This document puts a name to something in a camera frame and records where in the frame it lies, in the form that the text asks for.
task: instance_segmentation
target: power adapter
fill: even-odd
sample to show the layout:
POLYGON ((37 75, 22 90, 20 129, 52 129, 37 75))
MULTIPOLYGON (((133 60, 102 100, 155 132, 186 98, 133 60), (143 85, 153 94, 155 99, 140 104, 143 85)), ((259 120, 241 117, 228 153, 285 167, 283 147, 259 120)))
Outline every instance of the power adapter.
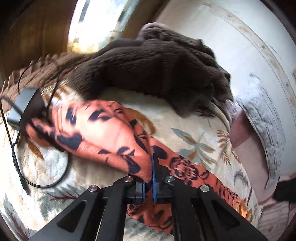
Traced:
POLYGON ((27 122, 24 117, 26 119, 38 117, 45 107, 40 90, 36 88, 23 89, 15 100, 15 105, 22 111, 22 115, 17 113, 14 108, 11 108, 7 116, 7 122, 13 129, 26 135, 25 127, 27 122))
POLYGON ((49 185, 34 184, 34 183, 30 182, 29 180, 27 180, 22 175, 19 165, 18 165, 18 161, 17 161, 16 155, 15 155, 15 152, 14 152, 14 148, 15 148, 16 143, 18 142, 18 139, 20 137, 20 133, 22 133, 23 135, 27 135, 26 125, 28 125, 28 124, 31 125, 34 128, 34 130, 37 132, 37 134, 39 134, 41 136, 41 138, 44 138, 53 147, 55 147, 59 151, 62 151, 62 152, 65 151, 65 149, 62 148, 61 146, 59 146, 47 133, 43 133, 41 130, 39 130, 32 123, 32 118, 43 117, 42 112, 44 109, 45 109, 45 105, 44 105, 44 101, 43 101, 41 92, 39 89, 36 89, 36 88, 23 89, 20 92, 19 96, 17 97, 17 99, 15 100, 14 103, 6 96, 0 97, 0 110, 1 110, 1 115, 2 115, 2 118, 4 121, 7 135, 9 136, 9 130, 7 127, 7 123, 15 130, 12 140, 9 137, 9 142, 10 142, 10 146, 11 146, 11 150, 12 150, 12 159, 13 159, 15 169, 20 177, 22 187, 26 191, 27 194, 29 194, 28 193, 29 189, 27 187, 27 184, 29 184, 33 187, 36 187, 36 188, 51 188, 51 187, 54 187, 55 185, 57 185, 65 176, 65 174, 68 170, 69 161, 71 158, 70 153, 68 153, 68 163, 67 163, 66 169, 65 169, 64 173, 62 174, 62 176, 57 181, 55 181, 53 184, 49 184, 49 185), (3 108, 2 108, 2 99, 6 100, 12 106, 12 108, 7 116, 7 122, 5 120, 5 116, 4 116, 4 112, 3 112, 3 108))

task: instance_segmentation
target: leaf pattern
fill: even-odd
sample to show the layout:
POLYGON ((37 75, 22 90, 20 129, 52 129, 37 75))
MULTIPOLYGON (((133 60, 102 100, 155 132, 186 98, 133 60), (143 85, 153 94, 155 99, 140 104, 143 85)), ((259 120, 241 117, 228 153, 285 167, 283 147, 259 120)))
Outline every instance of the leaf pattern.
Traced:
POLYGON ((235 153, 233 147, 231 147, 231 154, 234 156, 235 160, 236 160, 238 163, 241 163, 241 161, 239 160, 239 157, 238 157, 237 154, 235 153))
POLYGON ((165 160, 165 159, 168 158, 168 154, 161 147, 159 147, 159 146, 152 146, 152 149, 158 155, 158 158, 163 159, 163 160, 165 160))
POLYGON ((111 119, 112 117, 104 115, 104 116, 100 116, 100 114, 106 112, 104 109, 100 109, 100 110, 96 110, 94 111, 91 116, 89 117, 89 121, 96 121, 96 120, 102 120, 102 121, 107 121, 109 119, 111 119))
POLYGON ((221 143, 221 145, 219 147, 223 150, 221 154, 222 160, 226 163, 226 165, 229 164, 231 166, 230 157, 227 151, 227 147, 230 142, 229 133, 223 130, 217 130, 217 136, 220 137, 218 143, 221 143))
POLYGON ((73 111, 73 108, 70 108, 70 107, 68 108, 65 119, 69 120, 72 125, 76 124, 76 115, 75 115, 75 112, 73 111))
POLYGON ((64 210, 70 203, 77 199, 85 191, 84 187, 67 185, 65 187, 55 187, 53 191, 43 192, 43 196, 39 198, 40 212, 44 220, 48 219, 49 213, 64 210))
POLYGON ((40 152, 39 148, 37 146, 35 146, 35 144, 33 142, 31 142, 28 138, 26 138, 26 142, 27 142, 28 148, 31 150, 31 152, 33 152, 37 157, 39 157, 41 160, 44 161, 44 157, 43 157, 42 153, 40 152))
POLYGON ((153 135, 156 133, 156 129, 155 126, 153 125, 153 123, 151 122, 151 120, 149 120, 149 118, 145 115, 143 115, 141 112, 134 110, 132 108, 125 108, 128 112, 130 112, 137 120, 138 122, 140 122, 140 124, 145 128, 146 126, 148 126, 149 130, 150 130, 150 135, 153 135))
POLYGON ((118 151, 116 152, 117 155, 122 155, 126 150, 129 150, 129 147, 127 146, 123 146, 121 148, 118 149, 118 151))
POLYGON ((147 153, 147 154, 149 154, 149 152, 148 152, 148 150, 147 150, 147 148, 146 148, 146 146, 144 145, 144 143, 140 140, 140 138, 139 137, 137 137, 135 134, 133 135, 134 136, 134 138, 135 138, 135 141, 136 141, 136 143, 147 153))
POLYGON ((110 153, 110 152, 105 149, 102 149, 98 152, 98 154, 108 154, 108 153, 110 153))
POLYGON ((186 143, 194 146, 193 149, 187 150, 187 149, 181 149, 178 154, 182 157, 190 160, 191 162, 201 165, 208 171, 211 170, 211 165, 217 165, 216 160, 210 158, 206 153, 213 153, 215 151, 214 148, 201 143, 201 139, 204 135, 204 133, 201 134, 201 136, 198 138, 198 140, 194 140, 193 137, 188 134, 187 132, 181 131, 179 129, 172 128, 173 132, 180 137, 183 141, 186 143))
POLYGON ((126 155, 124 159, 128 164, 128 173, 136 174, 141 170, 141 167, 130 156, 126 155))
POLYGON ((209 127, 212 128, 211 123, 210 123, 210 118, 215 118, 216 116, 213 114, 213 112, 209 109, 204 109, 204 110, 197 110, 194 115, 200 116, 202 118, 206 118, 209 124, 209 127))
POLYGON ((11 228, 13 228, 13 231, 17 234, 20 240, 29 241, 29 238, 36 233, 36 230, 25 228, 16 210, 8 200, 6 194, 3 200, 3 205, 5 209, 5 214, 8 217, 8 218, 5 218, 5 216, 3 216, 5 221, 10 225, 11 228))
POLYGON ((245 176, 245 174, 243 173, 242 170, 237 170, 234 173, 234 176, 233 176, 234 185, 235 185, 237 180, 240 180, 246 187, 249 186, 248 180, 247 180, 247 178, 246 178, 246 176, 245 176))

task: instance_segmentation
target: orange floral fabric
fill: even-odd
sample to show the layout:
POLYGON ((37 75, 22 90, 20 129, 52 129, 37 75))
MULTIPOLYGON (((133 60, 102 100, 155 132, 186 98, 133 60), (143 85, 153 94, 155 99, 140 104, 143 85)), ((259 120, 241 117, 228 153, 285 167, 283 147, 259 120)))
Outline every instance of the orange floral fabric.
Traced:
MULTIPOLYGON (((241 203, 238 195, 205 168, 184 157, 145 132, 134 116, 118 102, 94 100, 64 103, 54 107, 52 124, 33 119, 34 125, 67 151, 106 163, 142 178, 151 186, 151 155, 158 154, 160 165, 187 185, 208 185, 228 204, 241 203)), ((50 146, 35 130, 26 126, 28 135, 39 145, 50 146)), ((173 229, 169 204, 155 204, 147 190, 143 205, 128 205, 127 213, 144 224, 165 233, 173 229)))

